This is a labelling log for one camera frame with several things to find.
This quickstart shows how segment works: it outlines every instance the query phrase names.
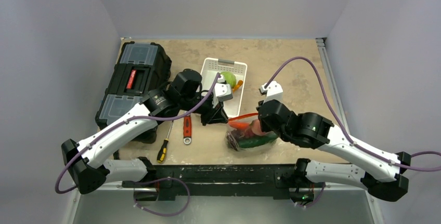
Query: gray wall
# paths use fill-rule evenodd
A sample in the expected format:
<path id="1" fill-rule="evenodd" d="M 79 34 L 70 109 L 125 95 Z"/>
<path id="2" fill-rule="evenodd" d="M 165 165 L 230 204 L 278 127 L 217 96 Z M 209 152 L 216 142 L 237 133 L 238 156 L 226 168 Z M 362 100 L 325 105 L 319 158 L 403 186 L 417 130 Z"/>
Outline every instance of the gray wall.
<path id="1" fill-rule="evenodd" d="M 391 152 L 441 150 L 440 0 L 350 0 L 326 42 L 354 136 Z M 434 156 L 414 166 L 439 166 Z M 406 172 L 386 223 L 439 223 L 441 173 Z"/>
<path id="2" fill-rule="evenodd" d="M 60 145 L 96 130 L 118 47 L 100 0 L 0 0 L 0 223 L 61 222 Z"/>
<path id="3" fill-rule="evenodd" d="M 348 0 L 102 0 L 121 36 L 299 37 L 329 34 Z"/>

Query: beige table surface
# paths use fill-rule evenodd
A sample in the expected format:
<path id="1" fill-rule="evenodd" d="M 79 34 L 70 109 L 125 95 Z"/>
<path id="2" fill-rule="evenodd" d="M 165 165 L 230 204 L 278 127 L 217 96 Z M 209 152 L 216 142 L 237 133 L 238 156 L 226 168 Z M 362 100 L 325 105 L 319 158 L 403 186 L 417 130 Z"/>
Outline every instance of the beige table surface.
<path id="1" fill-rule="evenodd" d="M 136 42 L 155 42 L 162 45 L 172 60 L 171 80 L 185 68 L 201 71 L 207 57 L 244 62 L 248 65 L 240 114 L 256 112 L 257 102 L 264 99 L 258 88 L 266 83 L 280 65 L 294 56 L 309 58 L 317 67 L 332 102 L 325 71 L 313 39 L 144 39 Z M 316 112 L 331 119 L 314 71 L 302 60 L 291 62 L 275 79 L 283 87 L 283 103 L 296 113 Z M 156 156 L 170 124 L 161 124 L 153 144 L 130 142 L 120 149 L 120 159 L 145 156 L 157 164 Z M 226 125 L 202 126 L 192 114 L 192 143 L 183 143 L 183 120 L 174 122 L 163 164 L 277 164 L 295 163 L 298 158 L 322 162 L 343 162 L 339 157 L 318 150 L 301 149 L 278 139 L 266 152 L 232 151 L 225 141 Z"/>

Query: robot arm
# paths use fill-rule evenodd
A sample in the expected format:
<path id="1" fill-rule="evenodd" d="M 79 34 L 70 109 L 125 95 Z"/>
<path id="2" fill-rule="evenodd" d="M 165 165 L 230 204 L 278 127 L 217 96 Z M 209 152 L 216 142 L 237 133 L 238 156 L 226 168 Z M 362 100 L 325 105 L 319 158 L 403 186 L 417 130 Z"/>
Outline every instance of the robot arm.
<path id="1" fill-rule="evenodd" d="M 259 102 L 258 118 L 262 131 L 274 131 L 283 141 L 301 148 L 311 148 L 339 156 L 349 164 L 329 164 L 309 159 L 296 162 L 296 174 L 306 182 L 335 182 L 352 185 L 386 201 L 397 201 L 407 193 L 408 179 L 402 175 L 405 171 L 388 162 L 368 154 L 350 143 L 342 130 L 329 120 L 316 113 L 295 114 L 283 103 L 283 90 L 273 81 L 268 89 L 260 89 L 266 94 Z M 357 138 L 354 143 L 366 150 L 380 155 L 393 163 L 410 165 L 410 155 L 379 150 Z"/>
<path id="2" fill-rule="evenodd" d="M 147 169 L 152 166 L 145 157 L 131 161 L 108 158 L 139 134 L 160 125 L 164 118 L 177 116 L 180 110 L 189 111 L 199 104 L 194 113 L 201 114 L 202 125 L 227 123 L 223 101 L 232 98 L 231 87 L 216 83 L 212 93 L 202 103 L 201 92 L 197 92 L 198 88 L 202 89 L 201 81 L 202 76 L 198 72 L 185 69 L 176 75 L 168 89 L 149 91 L 141 102 L 100 132 L 79 142 L 72 139 L 65 141 L 61 145 L 65 165 L 85 150 L 68 168 L 79 192 L 90 193 L 107 182 L 143 180 L 147 176 Z"/>

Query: orange carrot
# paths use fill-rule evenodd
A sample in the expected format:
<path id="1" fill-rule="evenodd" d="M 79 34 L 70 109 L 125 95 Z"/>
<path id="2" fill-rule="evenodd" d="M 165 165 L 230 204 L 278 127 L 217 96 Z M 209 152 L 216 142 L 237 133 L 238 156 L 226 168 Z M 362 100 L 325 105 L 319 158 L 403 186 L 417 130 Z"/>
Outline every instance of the orange carrot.
<path id="1" fill-rule="evenodd" d="M 243 122 L 228 122 L 228 125 L 231 126 L 234 129 L 246 129 L 250 124 L 249 123 L 243 123 Z"/>

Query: white plastic basket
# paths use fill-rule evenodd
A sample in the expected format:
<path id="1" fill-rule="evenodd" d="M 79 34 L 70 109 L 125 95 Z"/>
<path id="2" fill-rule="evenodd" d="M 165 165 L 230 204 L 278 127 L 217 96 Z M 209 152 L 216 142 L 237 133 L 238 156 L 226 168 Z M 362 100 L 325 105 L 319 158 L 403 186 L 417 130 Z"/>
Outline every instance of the white plastic basket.
<path id="1" fill-rule="evenodd" d="M 245 77 L 248 65 L 242 62 L 206 58 L 202 66 L 202 89 L 208 90 L 213 83 L 214 77 L 218 72 L 232 72 L 236 80 L 242 80 L 242 86 L 233 93 L 233 99 L 224 102 L 224 110 L 228 117 L 239 116 L 240 105 L 242 103 L 243 88 L 245 87 Z"/>

